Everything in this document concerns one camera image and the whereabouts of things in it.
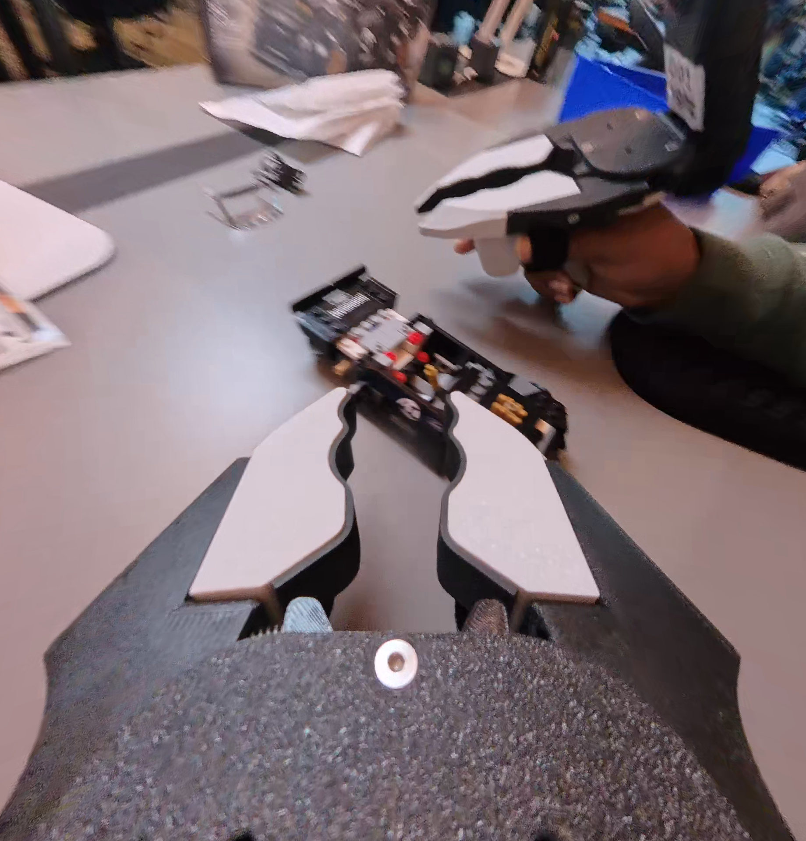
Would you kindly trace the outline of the crumpled white paper bag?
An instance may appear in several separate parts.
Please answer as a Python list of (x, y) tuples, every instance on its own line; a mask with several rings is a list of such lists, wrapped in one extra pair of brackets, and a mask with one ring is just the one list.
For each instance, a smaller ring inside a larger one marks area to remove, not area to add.
[(397, 130), (406, 95), (393, 71), (374, 69), (205, 101), (199, 107), (221, 122), (362, 156)]

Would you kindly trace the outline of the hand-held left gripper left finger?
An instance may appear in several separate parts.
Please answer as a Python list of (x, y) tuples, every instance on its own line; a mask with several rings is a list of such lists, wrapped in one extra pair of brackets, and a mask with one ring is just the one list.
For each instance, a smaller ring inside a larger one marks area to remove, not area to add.
[(360, 564), (347, 482), (355, 398), (333, 389), (254, 449), (190, 585), (191, 601), (252, 601), (282, 618), (294, 599), (311, 597), (332, 611)]

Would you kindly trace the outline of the clear lego windshield piece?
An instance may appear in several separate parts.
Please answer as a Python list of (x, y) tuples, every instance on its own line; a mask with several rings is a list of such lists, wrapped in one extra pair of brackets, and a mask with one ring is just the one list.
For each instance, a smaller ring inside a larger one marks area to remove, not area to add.
[(267, 225), (283, 215), (276, 194), (260, 183), (217, 191), (204, 190), (211, 205), (208, 214), (232, 230), (248, 231)]

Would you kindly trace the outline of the lego car model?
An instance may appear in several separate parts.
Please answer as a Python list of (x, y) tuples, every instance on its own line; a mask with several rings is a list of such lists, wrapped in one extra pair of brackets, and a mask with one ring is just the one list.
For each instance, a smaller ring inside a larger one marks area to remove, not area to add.
[(359, 267), (292, 303), (312, 351), (347, 385), (363, 414), (445, 474), (449, 395), (492, 410), (545, 457), (566, 448), (566, 407), (544, 387), (475, 352), (424, 314), (396, 310), (397, 295)]

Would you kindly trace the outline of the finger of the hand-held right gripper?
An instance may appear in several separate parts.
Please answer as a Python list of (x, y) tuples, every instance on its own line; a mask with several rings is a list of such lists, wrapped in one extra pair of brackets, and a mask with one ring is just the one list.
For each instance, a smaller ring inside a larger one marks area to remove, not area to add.
[(438, 201), (420, 214), (424, 237), (501, 238), (533, 226), (566, 227), (617, 193), (615, 182), (556, 172), (529, 173), (510, 184), (474, 190), (474, 179), (459, 174), (448, 173), (423, 195)]
[(556, 164), (559, 148), (546, 135), (478, 153), (440, 178), (419, 199), (417, 213), (497, 216), (577, 196), (571, 163)]

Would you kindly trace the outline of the blue plastic bin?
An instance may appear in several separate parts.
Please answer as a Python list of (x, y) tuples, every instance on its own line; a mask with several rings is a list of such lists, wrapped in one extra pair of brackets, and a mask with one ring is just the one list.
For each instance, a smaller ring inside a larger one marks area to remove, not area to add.
[[(666, 105), (666, 80), (662, 73), (577, 57), (558, 121), (568, 122), (597, 111), (620, 108), (663, 112)], [(751, 174), (760, 156), (781, 138), (779, 130), (752, 124), (745, 151), (724, 183), (732, 184)]]

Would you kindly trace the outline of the lego set box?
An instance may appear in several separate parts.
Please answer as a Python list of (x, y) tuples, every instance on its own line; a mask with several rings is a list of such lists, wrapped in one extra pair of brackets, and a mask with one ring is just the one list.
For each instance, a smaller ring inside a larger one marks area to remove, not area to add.
[(426, 55), (435, 2), (201, 1), (220, 83), (272, 89), (346, 72), (394, 72), (405, 88)]

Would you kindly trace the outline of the black box-shaped device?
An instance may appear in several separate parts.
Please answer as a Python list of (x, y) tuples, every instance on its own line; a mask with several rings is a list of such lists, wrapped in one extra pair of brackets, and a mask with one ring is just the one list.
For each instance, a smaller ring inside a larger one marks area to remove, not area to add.
[(460, 46), (451, 35), (430, 33), (421, 63), (418, 81), (421, 85), (442, 94), (454, 85)]

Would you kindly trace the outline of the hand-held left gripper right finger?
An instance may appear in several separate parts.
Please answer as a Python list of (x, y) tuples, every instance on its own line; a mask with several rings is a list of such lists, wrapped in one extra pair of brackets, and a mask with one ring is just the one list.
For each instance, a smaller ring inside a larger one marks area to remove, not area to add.
[(601, 593), (543, 453), (464, 393), (447, 400), (438, 580), (472, 611), (499, 601), (509, 626), (536, 603), (595, 605)]

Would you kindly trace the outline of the small black lego assembly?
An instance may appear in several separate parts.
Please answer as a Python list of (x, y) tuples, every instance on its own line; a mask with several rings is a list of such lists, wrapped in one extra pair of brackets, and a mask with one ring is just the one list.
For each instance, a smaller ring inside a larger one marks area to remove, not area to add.
[(305, 194), (305, 172), (276, 152), (267, 152), (252, 170), (257, 184), (293, 195)]

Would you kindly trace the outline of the lego sticker sheet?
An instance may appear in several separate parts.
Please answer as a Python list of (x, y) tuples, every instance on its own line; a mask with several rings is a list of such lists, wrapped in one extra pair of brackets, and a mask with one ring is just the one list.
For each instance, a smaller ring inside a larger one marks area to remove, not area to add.
[(40, 310), (0, 283), (0, 373), (70, 345)]

